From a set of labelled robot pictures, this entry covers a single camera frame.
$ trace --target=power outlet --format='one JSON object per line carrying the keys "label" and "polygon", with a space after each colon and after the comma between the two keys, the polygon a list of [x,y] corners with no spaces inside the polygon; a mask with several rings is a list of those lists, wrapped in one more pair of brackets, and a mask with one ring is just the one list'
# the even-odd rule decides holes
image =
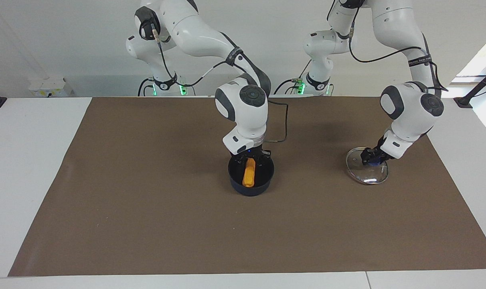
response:
{"label": "power outlet", "polygon": [[65,79],[32,80],[29,90],[34,97],[74,97],[74,90]]}

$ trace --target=brown table mat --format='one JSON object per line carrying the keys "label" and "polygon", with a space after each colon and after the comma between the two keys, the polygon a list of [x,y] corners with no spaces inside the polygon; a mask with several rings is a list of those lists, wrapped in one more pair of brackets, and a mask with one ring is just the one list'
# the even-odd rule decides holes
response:
{"label": "brown table mat", "polygon": [[[288,99],[265,194],[230,186],[214,99],[95,98],[10,276],[486,269],[486,238],[425,137],[377,186],[344,157],[378,98]],[[284,109],[270,107],[269,138]]]}

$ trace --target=yellow object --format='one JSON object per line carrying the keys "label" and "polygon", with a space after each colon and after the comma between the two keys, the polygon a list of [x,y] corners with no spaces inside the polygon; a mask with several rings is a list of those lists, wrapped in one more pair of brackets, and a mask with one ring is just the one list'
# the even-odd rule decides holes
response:
{"label": "yellow object", "polygon": [[247,159],[247,167],[243,176],[243,186],[253,188],[255,185],[255,160]]}

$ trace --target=cable connector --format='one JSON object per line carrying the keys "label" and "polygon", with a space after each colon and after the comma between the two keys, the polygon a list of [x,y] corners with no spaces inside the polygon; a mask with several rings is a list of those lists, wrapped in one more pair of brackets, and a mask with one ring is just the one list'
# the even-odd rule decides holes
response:
{"label": "cable connector", "polygon": [[355,21],[352,22],[352,27],[350,28],[350,33],[348,34],[348,36],[350,37],[350,39],[353,38],[353,32],[355,31]]}
{"label": "cable connector", "polygon": [[154,35],[154,39],[156,40],[156,42],[159,43],[160,42],[160,40],[159,40],[159,33],[157,33],[156,26],[153,23],[151,23],[150,24],[150,27],[152,28],[152,34]]}

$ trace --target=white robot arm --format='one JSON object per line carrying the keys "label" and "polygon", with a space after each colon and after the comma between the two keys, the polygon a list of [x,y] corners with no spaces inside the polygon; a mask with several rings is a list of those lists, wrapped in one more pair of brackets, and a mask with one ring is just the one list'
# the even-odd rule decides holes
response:
{"label": "white robot arm", "polygon": [[313,61],[311,71],[305,75],[306,93],[325,93],[333,68],[328,57],[350,51],[355,15],[362,7],[371,8],[375,37],[403,52],[412,75],[412,81],[388,86],[382,92],[381,106],[393,123],[378,146],[367,148],[361,155],[364,164],[380,165],[401,158],[434,126],[443,114],[443,88],[428,44],[416,24],[411,0],[336,0],[328,17],[331,29],[313,33],[304,47]]}
{"label": "white robot arm", "polygon": [[[194,57],[221,57],[242,73],[216,90],[219,112],[236,123],[234,130],[223,138],[223,143],[233,155],[260,147],[266,132],[267,97],[270,95],[271,82],[243,50],[227,35],[215,31],[200,18],[194,0],[144,0],[135,19],[141,39],[129,39],[127,47],[135,51],[131,53],[133,56],[151,65],[155,79],[170,80],[166,68],[159,62],[160,57],[156,57],[161,53],[156,41],[160,43],[162,51],[177,46]],[[141,56],[140,50],[148,53]]]}

